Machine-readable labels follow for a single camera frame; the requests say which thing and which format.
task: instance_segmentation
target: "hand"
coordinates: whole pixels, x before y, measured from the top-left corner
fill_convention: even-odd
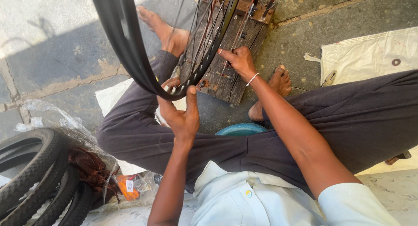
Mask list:
[[[248,82],[257,73],[253,58],[248,47],[238,47],[232,52],[225,49],[218,49],[218,54],[231,63],[235,71]]]
[[[169,79],[162,87],[172,88],[174,85],[180,85],[178,79]],[[177,110],[173,103],[157,96],[160,105],[161,116],[173,130],[175,135],[174,146],[185,148],[190,151],[193,146],[197,129],[199,128],[199,111],[197,109],[196,87],[189,86],[187,89],[187,109],[186,111]]]

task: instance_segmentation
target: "forearm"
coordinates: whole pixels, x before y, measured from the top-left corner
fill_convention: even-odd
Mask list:
[[[337,183],[361,183],[337,159],[325,138],[265,80],[256,77],[251,86],[315,197]]]
[[[189,152],[175,144],[155,197],[148,225],[177,225],[183,206],[185,173]]]

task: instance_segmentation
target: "white thread bracelet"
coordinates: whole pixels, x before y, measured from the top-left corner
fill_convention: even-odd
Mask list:
[[[254,75],[254,77],[248,82],[248,84],[246,85],[246,86],[249,86],[249,84],[251,83],[251,81],[252,80],[254,80],[255,79],[255,77],[258,75],[258,74],[260,74],[260,73],[256,73],[255,75]]]

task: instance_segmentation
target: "orange package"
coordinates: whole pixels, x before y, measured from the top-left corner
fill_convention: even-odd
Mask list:
[[[133,188],[133,181],[139,178],[138,175],[119,175],[116,177],[118,186],[127,201],[135,200],[139,197],[139,192]]]

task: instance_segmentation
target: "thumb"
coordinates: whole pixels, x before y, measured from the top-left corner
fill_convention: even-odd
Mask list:
[[[187,88],[187,96],[186,96],[186,114],[193,114],[198,113],[197,111],[197,98],[196,98],[196,87],[194,85],[189,86]]]
[[[233,62],[237,58],[236,54],[225,49],[218,49],[218,54],[229,62]]]

